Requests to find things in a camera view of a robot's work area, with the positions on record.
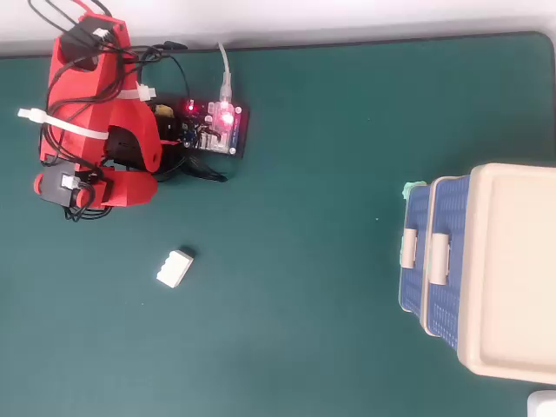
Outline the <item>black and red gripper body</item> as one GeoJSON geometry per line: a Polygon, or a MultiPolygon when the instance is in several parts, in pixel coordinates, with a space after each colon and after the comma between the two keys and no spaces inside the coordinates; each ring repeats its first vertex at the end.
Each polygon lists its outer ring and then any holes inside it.
{"type": "Polygon", "coordinates": [[[81,208],[89,201],[90,190],[81,189],[79,183],[88,183],[95,191],[90,209],[104,209],[106,195],[112,188],[113,167],[101,167],[103,178],[90,170],[75,171],[74,167],[44,167],[36,176],[33,189],[46,202],[65,208],[81,208]]]}

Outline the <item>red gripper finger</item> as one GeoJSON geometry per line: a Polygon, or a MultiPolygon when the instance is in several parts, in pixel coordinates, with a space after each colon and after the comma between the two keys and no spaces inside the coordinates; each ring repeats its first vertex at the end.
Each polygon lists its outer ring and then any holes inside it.
{"type": "Polygon", "coordinates": [[[113,172],[113,205],[115,207],[149,203],[156,192],[157,180],[149,172],[113,172]]]}

